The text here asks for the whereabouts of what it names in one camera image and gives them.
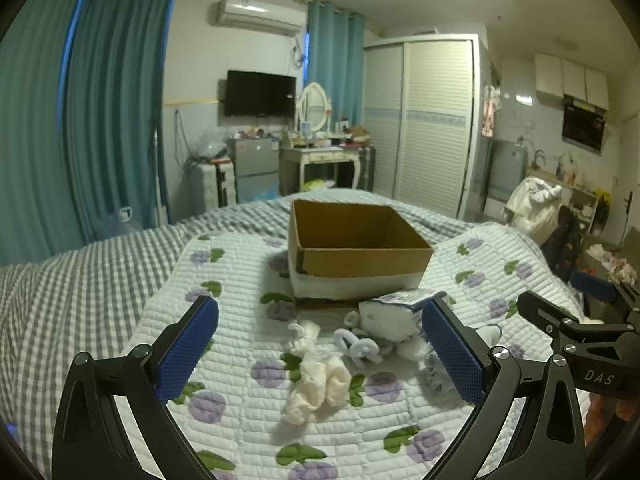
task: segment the louvered door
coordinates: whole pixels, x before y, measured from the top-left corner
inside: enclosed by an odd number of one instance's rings
[[[455,218],[471,130],[472,43],[407,43],[404,66],[394,198]]]
[[[373,191],[393,198],[402,101],[402,45],[366,51],[364,127],[376,149]]]

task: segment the flat screen tv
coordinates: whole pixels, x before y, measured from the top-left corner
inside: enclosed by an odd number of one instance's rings
[[[592,152],[602,151],[604,118],[575,105],[564,106],[562,139],[578,144]]]
[[[239,70],[226,75],[226,116],[293,118],[295,105],[295,77]]]

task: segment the blue gripper pad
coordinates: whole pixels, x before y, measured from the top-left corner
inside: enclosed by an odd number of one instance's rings
[[[422,309],[422,330],[463,400],[484,400],[482,367],[434,301]]]
[[[218,328],[218,304],[208,298],[158,363],[156,397],[164,406],[180,397],[193,369]]]
[[[571,284],[577,290],[592,296],[603,303],[613,303],[618,295],[616,288],[605,280],[591,276],[586,272],[576,270],[571,275]]]

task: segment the white wardrobe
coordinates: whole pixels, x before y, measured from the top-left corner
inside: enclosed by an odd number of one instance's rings
[[[474,34],[379,41],[365,51],[364,127],[374,192],[451,218],[479,220],[491,139],[481,135],[491,67]]]

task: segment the white quilted mat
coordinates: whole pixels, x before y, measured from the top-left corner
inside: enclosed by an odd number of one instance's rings
[[[220,305],[218,330],[183,395],[168,408],[219,480],[423,478],[472,407],[456,393],[434,393],[423,380],[421,364],[393,356],[364,375],[351,368],[350,405],[320,411],[318,420],[302,427],[281,421],[298,375],[297,362],[284,354],[287,322],[296,315],[286,301],[291,290],[285,250],[286,240],[253,235],[213,233],[193,239],[172,277],[146,305],[123,352],[153,342],[197,295],[214,295]],[[421,286],[446,290],[468,326],[500,324],[500,343],[534,360],[551,355],[550,339],[520,318],[511,302],[529,288],[578,316],[577,304],[546,264],[522,238],[497,224],[439,244]],[[320,324],[319,345],[333,349],[332,333],[344,314],[304,311],[301,317]],[[583,392],[580,403],[585,413],[588,396]],[[118,406],[140,463],[161,476],[128,404]],[[483,472],[500,461],[521,408],[519,399]]]

